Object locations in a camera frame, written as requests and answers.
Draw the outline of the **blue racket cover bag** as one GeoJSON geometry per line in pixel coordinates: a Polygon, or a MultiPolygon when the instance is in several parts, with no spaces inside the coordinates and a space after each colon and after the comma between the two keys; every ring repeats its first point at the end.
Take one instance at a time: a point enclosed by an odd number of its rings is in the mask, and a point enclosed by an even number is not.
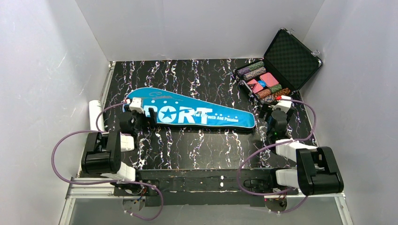
{"type": "Polygon", "coordinates": [[[130,92],[125,98],[123,112],[130,111],[129,100],[133,97],[142,99],[144,110],[151,106],[156,108],[157,124],[160,125],[240,130],[250,130],[256,126],[255,117],[251,112],[151,87],[130,92]]]}

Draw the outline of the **silver shuttlecock tube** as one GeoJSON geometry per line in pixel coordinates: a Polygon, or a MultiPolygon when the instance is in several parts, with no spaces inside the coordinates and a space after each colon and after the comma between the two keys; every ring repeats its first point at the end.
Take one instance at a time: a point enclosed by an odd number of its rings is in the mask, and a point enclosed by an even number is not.
{"type": "Polygon", "coordinates": [[[105,131],[102,104],[99,100],[88,103],[90,130],[105,131]]]}

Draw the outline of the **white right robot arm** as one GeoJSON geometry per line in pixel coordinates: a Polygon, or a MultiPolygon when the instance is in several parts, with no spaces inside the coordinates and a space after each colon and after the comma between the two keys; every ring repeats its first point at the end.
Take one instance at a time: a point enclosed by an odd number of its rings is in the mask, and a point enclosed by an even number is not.
{"type": "Polygon", "coordinates": [[[306,145],[288,138],[289,113],[280,108],[266,116],[270,150],[296,163],[295,168],[275,169],[271,174],[279,186],[300,189],[304,195],[341,193],[342,175],[330,147],[306,145]]]}

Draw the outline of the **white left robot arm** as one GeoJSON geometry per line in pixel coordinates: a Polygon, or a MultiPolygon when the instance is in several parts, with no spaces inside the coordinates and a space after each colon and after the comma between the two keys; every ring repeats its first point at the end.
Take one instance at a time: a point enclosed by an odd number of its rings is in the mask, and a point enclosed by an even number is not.
{"type": "Polygon", "coordinates": [[[90,132],[81,160],[82,171],[119,182],[135,181],[136,169],[122,162],[122,152],[138,148],[137,137],[142,127],[156,125],[156,108],[151,106],[142,113],[132,110],[120,114],[119,130],[90,132]]]}

